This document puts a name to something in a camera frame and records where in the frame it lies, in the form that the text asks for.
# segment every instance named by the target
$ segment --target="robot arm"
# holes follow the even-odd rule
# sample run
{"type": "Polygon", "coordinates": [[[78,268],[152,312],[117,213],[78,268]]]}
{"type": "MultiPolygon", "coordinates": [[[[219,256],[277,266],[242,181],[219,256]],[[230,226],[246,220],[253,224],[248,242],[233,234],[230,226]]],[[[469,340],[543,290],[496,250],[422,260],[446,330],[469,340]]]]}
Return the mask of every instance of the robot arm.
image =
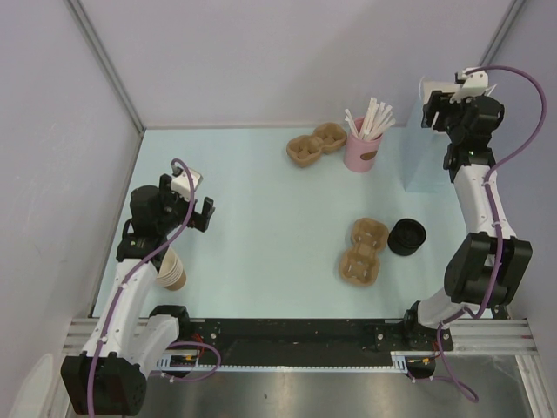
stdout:
{"type": "MultiPolygon", "coordinates": [[[[190,170],[194,190],[201,183],[199,173],[190,170]]],[[[145,185],[131,192],[131,219],[124,224],[117,248],[117,268],[109,301],[119,294],[111,312],[107,303],[84,350],[64,359],[61,375],[78,414],[87,414],[87,378],[92,357],[104,334],[94,380],[94,406],[97,415],[135,415],[141,408],[146,380],[165,349],[177,339],[190,337],[192,329],[185,307],[156,307],[145,330],[134,335],[145,297],[155,283],[166,250],[143,264],[123,283],[124,277],[148,254],[161,247],[167,235],[181,225],[188,212],[190,186],[186,174],[173,167],[163,174],[159,186],[145,185]]],[[[205,198],[201,213],[192,212],[188,226],[204,232],[214,212],[212,199],[205,198]]]]}
{"type": "MultiPolygon", "coordinates": [[[[468,235],[446,268],[444,288],[417,306],[418,323],[436,328],[463,305],[479,305],[486,294],[493,269],[496,234],[484,178],[495,158],[487,147],[499,127],[505,108],[484,93],[487,74],[479,71],[456,75],[462,86],[456,91],[433,91],[424,106],[422,127],[446,132],[451,140],[443,168],[449,171],[466,222],[468,235]]],[[[511,302],[532,257],[527,241],[516,239],[507,221],[496,185],[497,173],[489,179],[503,233],[502,266],[488,307],[511,302]]]]}

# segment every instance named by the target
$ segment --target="brown sticker on cup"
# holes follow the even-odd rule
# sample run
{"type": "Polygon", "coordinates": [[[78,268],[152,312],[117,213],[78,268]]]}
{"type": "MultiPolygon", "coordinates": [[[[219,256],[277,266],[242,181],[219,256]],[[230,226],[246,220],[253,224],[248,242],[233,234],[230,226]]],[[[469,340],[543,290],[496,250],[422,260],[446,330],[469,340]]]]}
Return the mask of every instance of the brown sticker on cup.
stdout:
{"type": "Polygon", "coordinates": [[[362,158],[364,161],[369,161],[376,155],[377,155],[377,151],[373,151],[373,152],[366,152],[365,154],[362,154],[359,157],[362,158]]]}

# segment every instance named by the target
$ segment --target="stack of paper cups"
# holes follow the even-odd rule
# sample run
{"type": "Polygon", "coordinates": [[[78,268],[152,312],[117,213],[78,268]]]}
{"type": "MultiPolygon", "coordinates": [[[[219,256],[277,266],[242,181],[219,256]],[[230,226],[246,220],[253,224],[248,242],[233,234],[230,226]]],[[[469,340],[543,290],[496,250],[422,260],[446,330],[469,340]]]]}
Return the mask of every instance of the stack of paper cups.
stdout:
{"type": "Polygon", "coordinates": [[[182,261],[176,252],[169,247],[163,258],[157,276],[157,284],[168,290],[179,290],[185,284],[185,272],[182,261]]]}

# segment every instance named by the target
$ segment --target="table top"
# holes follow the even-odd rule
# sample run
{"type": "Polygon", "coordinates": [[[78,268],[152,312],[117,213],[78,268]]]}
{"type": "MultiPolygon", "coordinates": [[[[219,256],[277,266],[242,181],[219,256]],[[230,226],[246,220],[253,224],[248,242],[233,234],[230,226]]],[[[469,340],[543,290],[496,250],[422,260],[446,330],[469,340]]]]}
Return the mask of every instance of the table top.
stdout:
{"type": "Polygon", "coordinates": [[[142,316],[156,305],[173,304],[185,305],[193,318],[400,318],[414,301],[439,290],[466,237],[448,174],[438,192],[404,190],[402,154],[411,140],[404,128],[389,130],[367,173],[346,169],[344,150],[301,169],[287,157],[286,143],[311,131],[147,131],[93,315],[101,314],[114,280],[120,232],[131,216],[130,191],[157,185],[175,157],[204,176],[198,210],[205,196],[214,199],[216,210],[208,231],[186,229],[172,244],[185,266],[185,286],[176,292],[154,286],[142,316]],[[427,240],[409,257],[386,248],[375,284],[355,287],[338,270],[360,218],[389,229],[414,218],[427,240]]]}

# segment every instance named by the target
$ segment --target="pink cup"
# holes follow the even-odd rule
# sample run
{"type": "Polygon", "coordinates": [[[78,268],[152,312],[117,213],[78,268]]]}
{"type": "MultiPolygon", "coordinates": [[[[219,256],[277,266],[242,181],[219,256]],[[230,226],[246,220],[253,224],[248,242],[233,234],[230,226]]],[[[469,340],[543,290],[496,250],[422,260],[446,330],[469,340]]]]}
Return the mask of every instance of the pink cup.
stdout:
{"type": "MultiPolygon", "coordinates": [[[[364,123],[364,118],[354,120],[356,129],[359,131],[364,123]]],[[[383,135],[373,141],[364,141],[355,137],[352,132],[348,135],[345,150],[345,165],[353,172],[369,172],[375,164],[375,157],[379,150],[383,135]]]]}

